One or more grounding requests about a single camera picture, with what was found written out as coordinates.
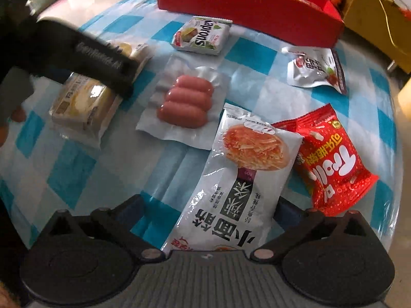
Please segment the person's left hand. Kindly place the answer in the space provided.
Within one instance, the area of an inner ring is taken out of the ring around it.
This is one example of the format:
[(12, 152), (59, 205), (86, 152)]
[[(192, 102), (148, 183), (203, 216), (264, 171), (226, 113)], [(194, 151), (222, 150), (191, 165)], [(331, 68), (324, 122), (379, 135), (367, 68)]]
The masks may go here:
[(0, 147), (4, 145), (9, 135), (9, 125), (23, 123), (27, 119), (27, 114), (22, 105), (19, 105), (12, 113), (9, 118), (6, 119), (0, 127)]

